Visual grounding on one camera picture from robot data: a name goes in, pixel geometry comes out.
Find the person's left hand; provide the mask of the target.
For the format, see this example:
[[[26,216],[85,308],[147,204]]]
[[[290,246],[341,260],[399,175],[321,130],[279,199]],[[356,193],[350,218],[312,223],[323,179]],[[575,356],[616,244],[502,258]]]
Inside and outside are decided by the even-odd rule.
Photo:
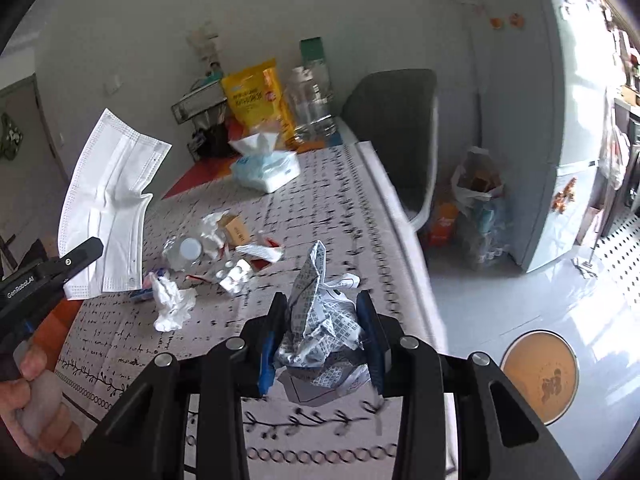
[[[46,352],[32,344],[18,366],[21,377],[1,383],[2,422],[21,452],[37,460],[47,454],[67,458],[82,445],[82,433],[47,362]]]

